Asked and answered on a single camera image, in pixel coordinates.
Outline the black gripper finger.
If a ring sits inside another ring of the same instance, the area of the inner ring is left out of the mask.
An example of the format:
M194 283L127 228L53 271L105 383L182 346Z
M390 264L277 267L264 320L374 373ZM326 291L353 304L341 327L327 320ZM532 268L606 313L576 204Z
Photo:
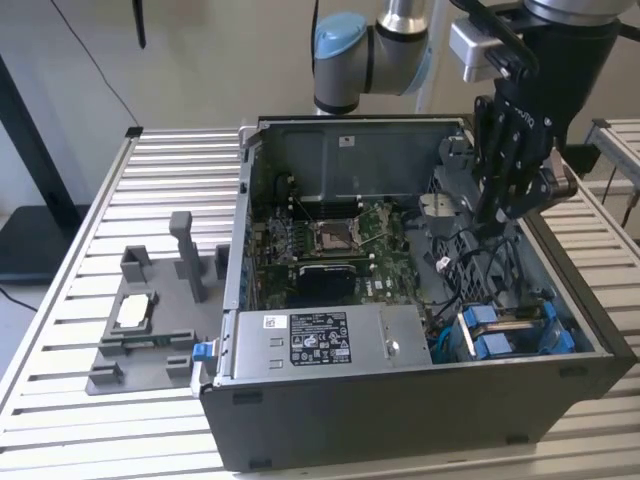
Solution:
M559 152L552 152L523 194L511 196L505 207L509 219L542 212L576 194L576 177Z
M474 210L478 235L500 235L504 230L505 202L520 133L511 107L504 99L478 96L474 106L474 179L481 189Z

